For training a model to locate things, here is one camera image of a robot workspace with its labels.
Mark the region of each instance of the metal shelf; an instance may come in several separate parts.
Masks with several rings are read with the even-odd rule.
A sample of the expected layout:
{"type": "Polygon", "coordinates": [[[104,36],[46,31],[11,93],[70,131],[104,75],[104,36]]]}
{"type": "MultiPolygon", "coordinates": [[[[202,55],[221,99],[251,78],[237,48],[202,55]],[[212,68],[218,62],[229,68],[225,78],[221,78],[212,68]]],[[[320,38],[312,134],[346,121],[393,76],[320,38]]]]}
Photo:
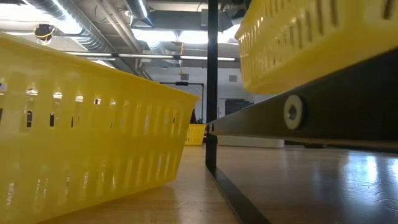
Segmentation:
{"type": "Polygon", "coordinates": [[[370,58],[212,121],[210,134],[398,147],[397,62],[398,49],[370,58]]]}

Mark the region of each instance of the fluorescent light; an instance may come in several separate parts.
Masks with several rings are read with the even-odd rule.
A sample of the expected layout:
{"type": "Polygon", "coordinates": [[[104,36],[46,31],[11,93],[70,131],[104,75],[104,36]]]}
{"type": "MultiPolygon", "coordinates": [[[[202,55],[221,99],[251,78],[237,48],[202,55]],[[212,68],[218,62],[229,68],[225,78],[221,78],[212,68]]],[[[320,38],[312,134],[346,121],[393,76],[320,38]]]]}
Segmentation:
{"type": "Polygon", "coordinates": [[[177,41],[175,32],[171,30],[131,30],[137,40],[145,42],[177,41]]]}
{"type": "Polygon", "coordinates": [[[181,56],[181,59],[185,59],[185,60],[207,60],[207,57],[204,57],[204,56],[181,56]]]}
{"type": "Polygon", "coordinates": [[[186,30],[178,38],[184,44],[207,44],[209,41],[207,31],[186,30]]]}
{"type": "Polygon", "coordinates": [[[235,58],[229,58],[229,57],[219,57],[219,61],[224,61],[224,62],[233,62],[235,61],[235,58]]]}
{"type": "Polygon", "coordinates": [[[5,32],[9,35],[34,35],[33,32],[5,32]]]}
{"type": "Polygon", "coordinates": [[[115,61],[116,58],[87,57],[87,60],[115,61]]]}
{"type": "MultiPolygon", "coordinates": [[[[218,32],[218,42],[225,43],[229,40],[228,35],[223,35],[221,32],[218,32]]],[[[186,30],[183,31],[178,38],[179,41],[184,44],[207,44],[209,42],[207,31],[197,31],[197,30],[186,30]]]]}
{"type": "Polygon", "coordinates": [[[120,57],[131,58],[153,58],[153,59],[173,59],[173,55],[139,55],[139,54],[119,54],[120,57]]]}
{"type": "Polygon", "coordinates": [[[0,4],[0,19],[8,21],[50,22],[53,17],[31,5],[0,4]]]}
{"type": "Polygon", "coordinates": [[[26,21],[53,24],[66,34],[79,34],[83,28],[72,18],[58,1],[52,0],[65,14],[63,21],[59,21],[49,14],[42,13],[30,4],[0,4],[0,19],[7,21],[26,21]]]}
{"type": "Polygon", "coordinates": [[[86,56],[86,57],[111,57],[112,54],[109,53],[93,53],[93,52],[66,52],[71,55],[76,56],[86,56]]]}

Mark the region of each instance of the wooden floor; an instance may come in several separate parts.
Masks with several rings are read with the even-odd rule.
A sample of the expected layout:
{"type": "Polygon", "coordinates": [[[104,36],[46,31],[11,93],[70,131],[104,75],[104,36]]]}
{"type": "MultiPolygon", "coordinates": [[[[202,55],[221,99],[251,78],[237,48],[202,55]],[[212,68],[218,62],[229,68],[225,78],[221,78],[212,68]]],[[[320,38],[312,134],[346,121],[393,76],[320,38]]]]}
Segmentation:
{"type": "Polygon", "coordinates": [[[218,167],[272,224],[397,224],[398,155],[219,147],[218,167]]]}
{"type": "Polygon", "coordinates": [[[237,223],[205,169],[201,147],[186,147],[174,182],[43,223],[237,223]]]}

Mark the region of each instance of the bolt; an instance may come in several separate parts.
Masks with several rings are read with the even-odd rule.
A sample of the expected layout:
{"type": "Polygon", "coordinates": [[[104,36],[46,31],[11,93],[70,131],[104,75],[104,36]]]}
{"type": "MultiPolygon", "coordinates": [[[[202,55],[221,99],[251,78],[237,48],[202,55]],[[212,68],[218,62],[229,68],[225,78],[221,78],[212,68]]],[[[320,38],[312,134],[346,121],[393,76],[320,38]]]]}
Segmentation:
{"type": "Polygon", "coordinates": [[[303,116],[303,102],[300,97],[296,95],[289,96],[284,106],[284,120],[286,126],[291,129],[297,129],[303,116]]]}

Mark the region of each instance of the yellow plastic basket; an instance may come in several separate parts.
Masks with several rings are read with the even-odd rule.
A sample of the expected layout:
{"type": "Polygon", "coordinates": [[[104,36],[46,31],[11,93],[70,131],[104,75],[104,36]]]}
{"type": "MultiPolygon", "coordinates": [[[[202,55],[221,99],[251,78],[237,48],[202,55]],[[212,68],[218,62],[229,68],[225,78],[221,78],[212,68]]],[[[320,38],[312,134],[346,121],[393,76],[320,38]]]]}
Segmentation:
{"type": "Polygon", "coordinates": [[[396,0],[252,0],[236,37],[246,90],[287,91],[398,46],[396,0]]]}
{"type": "Polygon", "coordinates": [[[205,124],[190,124],[185,138],[186,146],[201,146],[205,135],[205,124]]]}
{"type": "Polygon", "coordinates": [[[197,97],[0,34],[0,223],[176,176],[197,97]]]}

